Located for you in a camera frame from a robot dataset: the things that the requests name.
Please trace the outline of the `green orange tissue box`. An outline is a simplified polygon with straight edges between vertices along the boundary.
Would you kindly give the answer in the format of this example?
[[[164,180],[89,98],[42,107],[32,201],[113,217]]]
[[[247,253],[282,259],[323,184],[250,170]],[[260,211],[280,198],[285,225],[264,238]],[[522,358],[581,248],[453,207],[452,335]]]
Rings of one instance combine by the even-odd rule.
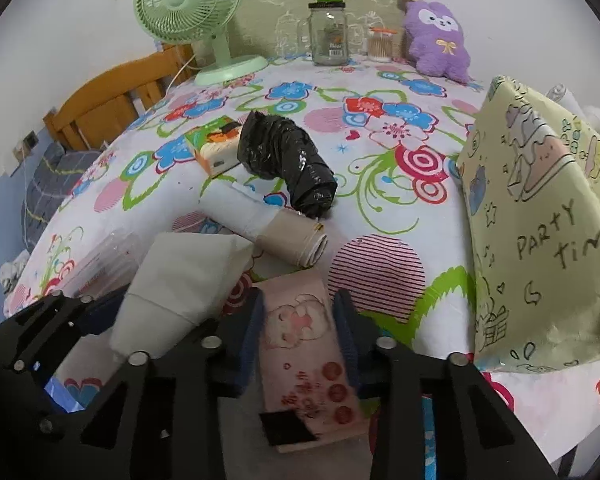
[[[237,152],[242,124],[228,116],[193,128],[185,139],[198,164],[210,178],[224,174],[239,164]]]

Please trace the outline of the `grey plaid pillow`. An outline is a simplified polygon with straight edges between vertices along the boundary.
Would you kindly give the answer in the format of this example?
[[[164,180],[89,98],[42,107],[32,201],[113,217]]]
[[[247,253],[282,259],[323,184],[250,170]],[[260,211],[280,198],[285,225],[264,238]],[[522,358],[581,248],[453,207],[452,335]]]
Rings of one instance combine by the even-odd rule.
[[[28,177],[21,207],[24,248],[33,252],[53,215],[70,195],[99,151],[68,151],[52,142]]]

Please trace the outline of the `purple plush bunny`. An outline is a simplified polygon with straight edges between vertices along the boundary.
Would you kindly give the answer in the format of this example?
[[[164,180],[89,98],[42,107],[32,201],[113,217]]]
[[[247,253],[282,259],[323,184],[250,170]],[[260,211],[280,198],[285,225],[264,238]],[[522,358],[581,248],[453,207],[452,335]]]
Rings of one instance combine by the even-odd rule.
[[[464,32],[447,6],[424,0],[407,3],[404,28],[411,39],[407,52],[419,73],[468,84],[470,55]]]

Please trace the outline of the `green patterned backboard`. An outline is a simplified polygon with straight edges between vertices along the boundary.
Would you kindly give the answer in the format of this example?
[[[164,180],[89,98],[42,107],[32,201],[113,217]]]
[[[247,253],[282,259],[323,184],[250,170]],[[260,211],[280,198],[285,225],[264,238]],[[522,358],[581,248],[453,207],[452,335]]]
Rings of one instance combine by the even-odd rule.
[[[404,11],[399,0],[240,0],[227,25],[230,52],[266,58],[309,53],[309,16],[327,10],[346,18],[351,54],[366,51],[372,28],[402,29]]]

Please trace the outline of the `white bag roll cardboard core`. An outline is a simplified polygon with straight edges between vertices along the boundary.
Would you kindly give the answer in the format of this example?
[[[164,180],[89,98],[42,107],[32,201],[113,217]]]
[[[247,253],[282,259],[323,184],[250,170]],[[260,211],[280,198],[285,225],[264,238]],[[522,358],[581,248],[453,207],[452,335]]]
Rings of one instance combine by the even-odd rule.
[[[237,183],[213,180],[199,197],[199,209],[224,228],[297,268],[314,266],[328,243],[318,220],[267,204],[262,196]]]

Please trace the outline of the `wooden chair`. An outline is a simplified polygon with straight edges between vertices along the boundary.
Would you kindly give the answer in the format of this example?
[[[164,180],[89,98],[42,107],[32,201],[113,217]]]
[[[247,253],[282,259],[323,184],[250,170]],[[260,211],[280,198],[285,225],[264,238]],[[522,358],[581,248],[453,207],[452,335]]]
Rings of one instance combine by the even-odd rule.
[[[165,44],[163,50],[114,66],[87,81],[44,118],[53,140],[73,151],[96,150],[116,140],[166,96],[166,89],[186,81],[198,70],[191,46]]]

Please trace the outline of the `clear plastic package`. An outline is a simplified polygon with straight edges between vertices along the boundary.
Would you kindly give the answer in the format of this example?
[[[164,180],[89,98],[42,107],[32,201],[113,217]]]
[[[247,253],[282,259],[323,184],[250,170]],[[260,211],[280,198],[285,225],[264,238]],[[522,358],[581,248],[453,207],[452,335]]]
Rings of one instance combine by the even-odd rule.
[[[115,230],[60,281],[59,289],[67,297],[98,299],[129,285],[145,255],[145,244],[137,234]]]

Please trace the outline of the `pink cartoon tissue pack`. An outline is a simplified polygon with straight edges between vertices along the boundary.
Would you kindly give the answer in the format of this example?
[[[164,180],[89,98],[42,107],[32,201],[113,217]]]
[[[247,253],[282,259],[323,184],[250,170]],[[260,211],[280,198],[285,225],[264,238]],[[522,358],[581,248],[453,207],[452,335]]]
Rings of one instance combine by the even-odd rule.
[[[368,420],[348,382],[321,275],[300,271],[257,288],[264,303],[260,419],[268,444],[290,453],[365,434]]]

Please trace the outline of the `black plastic bag roll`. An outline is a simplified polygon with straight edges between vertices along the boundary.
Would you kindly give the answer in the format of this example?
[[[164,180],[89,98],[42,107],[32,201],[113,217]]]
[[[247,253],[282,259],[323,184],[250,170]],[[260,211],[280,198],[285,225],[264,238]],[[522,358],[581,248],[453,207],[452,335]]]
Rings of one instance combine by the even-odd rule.
[[[249,113],[242,125],[238,160],[255,176],[281,178],[291,208],[308,218],[322,218],[332,206],[338,183],[306,130],[291,119]]]

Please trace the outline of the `green desk fan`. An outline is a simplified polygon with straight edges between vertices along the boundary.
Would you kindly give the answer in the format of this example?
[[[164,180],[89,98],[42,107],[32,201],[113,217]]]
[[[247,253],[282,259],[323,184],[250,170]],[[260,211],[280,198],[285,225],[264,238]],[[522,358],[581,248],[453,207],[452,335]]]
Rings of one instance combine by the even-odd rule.
[[[165,44],[193,44],[208,40],[214,62],[196,73],[198,86],[220,84],[268,66],[261,55],[230,54],[226,26],[240,0],[133,0],[134,12],[142,29]]]

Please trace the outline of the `glass jar with green lid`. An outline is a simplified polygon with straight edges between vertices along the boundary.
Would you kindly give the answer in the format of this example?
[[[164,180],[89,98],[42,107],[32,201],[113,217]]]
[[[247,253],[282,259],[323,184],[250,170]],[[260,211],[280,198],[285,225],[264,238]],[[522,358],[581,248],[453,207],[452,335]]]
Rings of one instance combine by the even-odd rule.
[[[315,0],[308,8],[313,62],[343,66],[349,59],[346,3],[344,0]]]

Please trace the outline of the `small cotton swab jar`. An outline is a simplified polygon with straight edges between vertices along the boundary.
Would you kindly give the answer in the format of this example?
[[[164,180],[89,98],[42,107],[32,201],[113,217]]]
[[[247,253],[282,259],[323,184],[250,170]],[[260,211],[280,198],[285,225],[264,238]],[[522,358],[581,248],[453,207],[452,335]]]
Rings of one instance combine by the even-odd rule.
[[[367,57],[374,62],[388,63],[393,58],[394,29],[371,27],[367,34]]]

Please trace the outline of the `yellow patterned storage box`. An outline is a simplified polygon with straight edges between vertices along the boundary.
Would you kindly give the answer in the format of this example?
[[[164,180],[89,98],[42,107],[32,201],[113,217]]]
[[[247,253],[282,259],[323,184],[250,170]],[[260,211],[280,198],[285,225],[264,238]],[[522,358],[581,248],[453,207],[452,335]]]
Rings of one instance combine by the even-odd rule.
[[[456,166],[474,250],[478,367],[542,374],[600,360],[600,135],[498,76]]]

